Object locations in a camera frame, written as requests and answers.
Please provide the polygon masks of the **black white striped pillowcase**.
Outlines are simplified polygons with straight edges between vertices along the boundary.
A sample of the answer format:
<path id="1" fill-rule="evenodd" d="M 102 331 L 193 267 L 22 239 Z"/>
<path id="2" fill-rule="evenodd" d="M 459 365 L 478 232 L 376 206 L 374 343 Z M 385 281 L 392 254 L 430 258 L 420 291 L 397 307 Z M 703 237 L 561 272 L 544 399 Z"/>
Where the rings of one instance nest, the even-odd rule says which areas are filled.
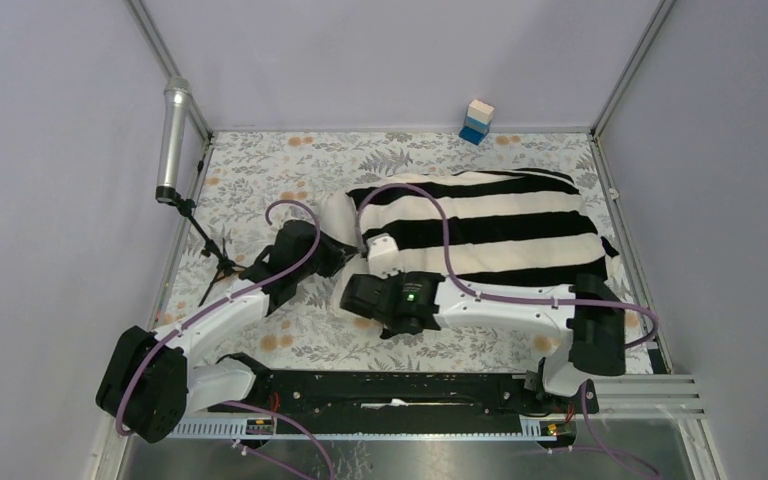
<path id="1" fill-rule="evenodd" d="M 602 280 L 620 256 L 600 235 L 570 177 L 552 171 L 466 171 L 451 176 L 397 175 L 345 192 L 363 240 L 390 234 L 410 271 L 445 273 L 442 229 L 458 278 L 519 287 Z"/>

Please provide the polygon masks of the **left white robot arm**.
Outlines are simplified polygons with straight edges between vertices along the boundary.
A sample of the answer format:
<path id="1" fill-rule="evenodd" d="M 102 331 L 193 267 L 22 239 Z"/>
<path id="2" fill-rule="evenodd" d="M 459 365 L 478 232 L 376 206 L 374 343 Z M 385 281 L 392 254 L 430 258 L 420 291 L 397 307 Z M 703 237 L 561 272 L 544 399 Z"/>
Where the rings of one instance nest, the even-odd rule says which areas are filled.
<path id="1" fill-rule="evenodd" d="M 95 402 L 122 436 L 149 443 L 167 437 L 192 412 L 227 401 L 256 411 L 269 401 L 270 385 L 233 355 L 212 365 L 202 358 L 231 333 L 258 323 L 291 300 L 298 285 L 338 273 L 358 250 L 291 220 L 216 299 L 192 315 L 147 331 L 139 326 L 118 339 Z"/>

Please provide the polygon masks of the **white pillow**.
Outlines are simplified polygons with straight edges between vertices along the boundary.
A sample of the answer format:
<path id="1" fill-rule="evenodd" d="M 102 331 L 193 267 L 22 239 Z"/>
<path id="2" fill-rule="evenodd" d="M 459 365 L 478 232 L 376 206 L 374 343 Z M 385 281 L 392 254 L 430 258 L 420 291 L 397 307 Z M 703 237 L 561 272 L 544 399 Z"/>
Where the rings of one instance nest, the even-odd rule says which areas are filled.
<path id="1" fill-rule="evenodd" d="M 322 230 L 338 243 L 367 253 L 354 201 L 343 191 L 326 195 L 318 204 Z"/>

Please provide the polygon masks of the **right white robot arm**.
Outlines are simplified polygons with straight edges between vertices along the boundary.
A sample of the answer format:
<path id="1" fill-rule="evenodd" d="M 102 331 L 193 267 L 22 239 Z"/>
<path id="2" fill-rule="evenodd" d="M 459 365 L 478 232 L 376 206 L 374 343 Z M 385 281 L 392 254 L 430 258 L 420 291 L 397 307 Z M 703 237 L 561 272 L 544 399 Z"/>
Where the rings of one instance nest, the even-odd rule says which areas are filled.
<path id="1" fill-rule="evenodd" d="M 594 275 L 555 286 L 493 285 L 400 264 L 373 272 L 357 256 L 339 274 L 336 300 L 340 311 L 381 324 L 385 338 L 485 327 L 558 340 L 533 386 L 535 402 L 549 412 L 567 405 L 587 379 L 626 372 L 625 308 Z"/>

